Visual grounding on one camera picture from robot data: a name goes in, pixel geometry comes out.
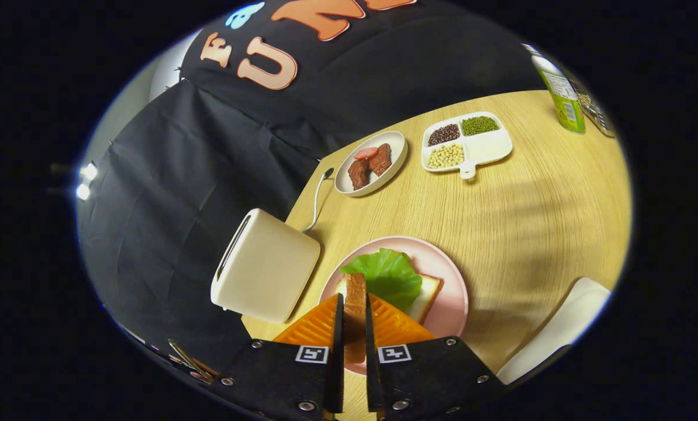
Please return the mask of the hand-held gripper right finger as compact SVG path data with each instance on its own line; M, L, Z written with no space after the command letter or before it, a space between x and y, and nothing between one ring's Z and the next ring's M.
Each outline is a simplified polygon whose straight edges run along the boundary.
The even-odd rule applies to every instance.
M461 420L506 384L458 336L435 337L383 299L366 299L366 392L378 420Z

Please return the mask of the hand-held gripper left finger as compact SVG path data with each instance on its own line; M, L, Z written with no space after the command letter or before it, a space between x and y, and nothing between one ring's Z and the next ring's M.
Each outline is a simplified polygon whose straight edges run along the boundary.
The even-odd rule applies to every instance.
M268 420L342 412L344 298L335 294L272 340L252 339L211 383L227 405Z

